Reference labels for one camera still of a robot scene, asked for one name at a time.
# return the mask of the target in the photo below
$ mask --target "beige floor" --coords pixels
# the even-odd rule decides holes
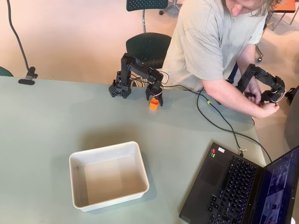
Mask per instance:
[[[125,0],[19,0],[11,5],[29,65],[36,67],[40,79],[109,84],[120,68],[126,40],[142,32],[141,11],[127,12]],[[147,31],[172,35],[177,16],[171,14],[148,10]],[[265,55],[259,66],[281,77],[287,89],[299,85],[299,15],[290,26],[292,16],[287,14],[275,31],[270,27],[259,43]],[[0,65],[14,76],[25,76],[6,1],[0,2],[0,34]],[[289,106],[285,98],[279,104],[276,114],[256,120],[260,142],[273,159],[288,150],[283,131]]]

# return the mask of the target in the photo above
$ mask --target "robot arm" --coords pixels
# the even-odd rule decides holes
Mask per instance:
[[[246,69],[245,73],[242,75],[240,81],[238,82],[237,89],[242,93],[247,88],[252,77],[255,77],[260,82],[271,87],[271,90],[267,90],[262,93],[262,100],[269,102],[277,102],[281,95],[285,93],[285,83],[283,80],[277,76],[273,76],[265,70],[256,67],[254,64],[250,64]],[[246,96],[254,96],[253,94],[245,93]]]
[[[117,72],[116,79],[109,87],[109,92],[112,97],[122,96],[127,98],[131,93],[131,72],[147,79],[150,84],[148,85],[145,93],[146,98],[149,100],[150,96],[157,99],[161,106],[163,106],[162,99],[162,80],[163,74],[152,69],[135,57],[129,56],[127,53],[121,59],[121,70]]]

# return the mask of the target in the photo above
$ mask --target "man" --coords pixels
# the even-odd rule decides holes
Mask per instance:
[[[163,71],[169,84],[200,90],[223,105],[264,118],[275,113],[274,103],[260,104],[261,91],[254,78],[246,98],[226,79],[237,62],[243,74],[255,62],[265,14],[279,0],[186,0],[179,13]]]

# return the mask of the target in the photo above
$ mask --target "white plastic tray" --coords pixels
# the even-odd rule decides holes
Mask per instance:
[[[140,198],[150,187],[133,141],[73,153],[70,171],[73,204],[82,211]]]

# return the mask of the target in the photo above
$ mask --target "laptop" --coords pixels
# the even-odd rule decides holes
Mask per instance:
[[[290,224],[298,178],[299,146],[263,168],[213,143],[179,217],[190,224]]]

